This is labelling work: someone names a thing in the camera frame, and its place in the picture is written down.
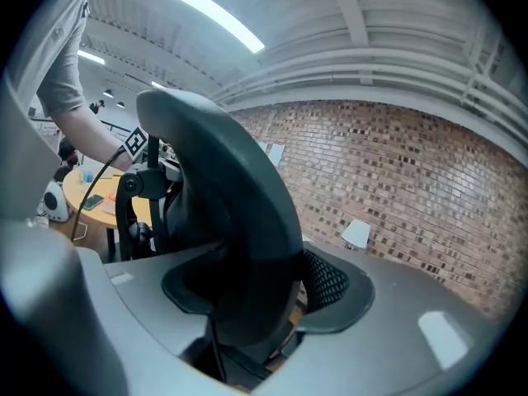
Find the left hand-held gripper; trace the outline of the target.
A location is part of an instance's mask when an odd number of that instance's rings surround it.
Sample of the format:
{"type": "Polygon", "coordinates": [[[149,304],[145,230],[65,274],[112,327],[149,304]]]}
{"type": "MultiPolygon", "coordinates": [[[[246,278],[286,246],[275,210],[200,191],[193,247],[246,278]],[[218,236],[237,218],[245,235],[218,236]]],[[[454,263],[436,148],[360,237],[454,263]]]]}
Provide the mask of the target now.
{"type": "Polygon", "coordinates": [[[130,132],[123,142],[123,148],[131,159],[137,159],[138,156],[148,146],[149,136],[139,126],[130,132]]]}

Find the person's grey t-shirt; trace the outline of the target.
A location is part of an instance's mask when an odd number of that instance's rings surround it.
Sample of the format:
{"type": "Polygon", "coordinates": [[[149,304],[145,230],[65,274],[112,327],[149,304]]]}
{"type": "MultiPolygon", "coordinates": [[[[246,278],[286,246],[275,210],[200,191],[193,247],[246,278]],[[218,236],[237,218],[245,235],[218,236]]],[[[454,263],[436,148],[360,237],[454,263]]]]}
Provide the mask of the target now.
{"type": "Polygon", "coordinates": [[[78,50],[88,13],[88,0],[45,0],[29,20],[2,74],[23,107],[37,97],[56,116],[86,104],[78,50]]]}

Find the round wooden table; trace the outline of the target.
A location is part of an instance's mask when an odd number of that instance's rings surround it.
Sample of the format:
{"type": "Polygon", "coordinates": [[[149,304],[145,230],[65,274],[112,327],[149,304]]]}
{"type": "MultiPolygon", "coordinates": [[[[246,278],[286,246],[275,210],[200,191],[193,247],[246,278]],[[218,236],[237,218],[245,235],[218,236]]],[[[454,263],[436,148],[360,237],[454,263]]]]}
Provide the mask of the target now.
{"type": "MultiPolygon", "coordinates": [[[[78,212],[85,194],[91,183],[83,183],[81,179],[81,173],[83,170],[92,170],[94,178],[100,172],[102,166],[81,166],[72,170],[65,178],[63,182],[63,191],[65,199],[73,210],[74,213],[78,212]]],[[[117,191],[120,177],[124,173],[114,167],[108,167],[103,175],[95,183],[94,188],[90,191],[90,196],[98,194],[103,196],[105,200],[109,199],[109,195],[117,191]]],[[[150,216],[149,201],[144,198],[135,196],[132,199],[132,205],[139,222],[146,223],[149,227],[152,226],[152,220],[150,216]]],[[[84,210],[80,214],[80,222],[87,224],[88,229],[91,231],[102,232],[102,236],[106,240],[105,249],[108,248],[107,244],[114,241],[119,237],[117,232],[116,216],[109,215],[101,211],[100,205],[93,210],[84,210]]]]}

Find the white shade table lamp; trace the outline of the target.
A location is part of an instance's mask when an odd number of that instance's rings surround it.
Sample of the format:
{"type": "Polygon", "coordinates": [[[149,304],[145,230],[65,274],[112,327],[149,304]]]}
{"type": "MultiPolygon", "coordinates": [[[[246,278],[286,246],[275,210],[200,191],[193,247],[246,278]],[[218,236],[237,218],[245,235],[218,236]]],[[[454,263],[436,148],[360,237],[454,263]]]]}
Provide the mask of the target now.
{"type": "Polygon", "coordinates": [[[366,248],[370,235],[370,225],[362,220],[353,219],[342,232],[342,239],[357,248],[366,248]]]}

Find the white round speaker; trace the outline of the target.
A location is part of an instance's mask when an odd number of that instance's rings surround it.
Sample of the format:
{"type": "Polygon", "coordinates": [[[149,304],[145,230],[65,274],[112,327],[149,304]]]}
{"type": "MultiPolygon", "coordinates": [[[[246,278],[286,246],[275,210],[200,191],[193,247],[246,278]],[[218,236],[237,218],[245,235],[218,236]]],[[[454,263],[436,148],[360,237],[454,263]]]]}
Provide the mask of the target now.
{"type": "Polygon", "coordinates": [[[56,223],[67,223],[71,210],[65,199],[62,186],[51,181],[45,189],[43,202],[47,217],[56,223]]]}

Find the black office chair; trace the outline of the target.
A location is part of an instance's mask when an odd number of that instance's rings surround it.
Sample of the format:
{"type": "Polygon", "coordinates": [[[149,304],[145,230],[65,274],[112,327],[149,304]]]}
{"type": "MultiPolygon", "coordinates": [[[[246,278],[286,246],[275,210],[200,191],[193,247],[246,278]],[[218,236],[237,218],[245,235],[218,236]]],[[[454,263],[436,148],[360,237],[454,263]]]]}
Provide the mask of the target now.
{"type": "Polygon", "coordinates": [[[115,214],[125,261],[191,252],[162,279],[187,314],[207,318],[195,365],[222,381],[261,383],[264,361],[244,352],[288,325],[300,288],[302,333],[343,329],[332,308],[351,291],[351,268],[304,248],[295,205],[252,136],[212,101],[151,89],[136,100],[148,161],[121,179],[115,214]]]}

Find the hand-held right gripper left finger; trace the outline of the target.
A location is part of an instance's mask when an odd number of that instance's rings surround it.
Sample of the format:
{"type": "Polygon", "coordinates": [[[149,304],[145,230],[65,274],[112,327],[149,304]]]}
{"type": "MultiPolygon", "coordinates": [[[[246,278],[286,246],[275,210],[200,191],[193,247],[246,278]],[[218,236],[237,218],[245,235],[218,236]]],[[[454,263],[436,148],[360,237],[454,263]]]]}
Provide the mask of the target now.
{"type": "Polygon", "coordinates": [[[99,256],[61,233],[0,219],[0,297],[21,331],[16,356],[38,394],[246,396],[174,356],[134,317],[99,256]]]}

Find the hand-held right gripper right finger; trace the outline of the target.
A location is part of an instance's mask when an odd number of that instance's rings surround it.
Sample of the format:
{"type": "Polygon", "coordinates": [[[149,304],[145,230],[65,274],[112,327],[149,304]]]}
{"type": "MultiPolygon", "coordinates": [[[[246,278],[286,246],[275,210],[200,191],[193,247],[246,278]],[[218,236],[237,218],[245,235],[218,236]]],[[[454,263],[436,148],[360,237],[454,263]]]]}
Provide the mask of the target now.
{"type": "Polygon", "coordinates": [[[300,319],[296,349],[252,396],[447,396],[496,346],[500,327],[425,272],[361,250],[304,248],[348,284],[300,319]]]}

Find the person's left forearm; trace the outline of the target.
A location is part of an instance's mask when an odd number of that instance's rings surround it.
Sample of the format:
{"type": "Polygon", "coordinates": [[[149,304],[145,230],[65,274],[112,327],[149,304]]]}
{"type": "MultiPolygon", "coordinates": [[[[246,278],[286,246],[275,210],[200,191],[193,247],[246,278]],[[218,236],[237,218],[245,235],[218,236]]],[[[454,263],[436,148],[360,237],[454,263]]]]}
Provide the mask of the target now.
{"type": "Polygon", "coordinates": [[[120,149],[121,142],[87,105],[49,117],[77,150],[93,160],[105,164],[120,149]]]}

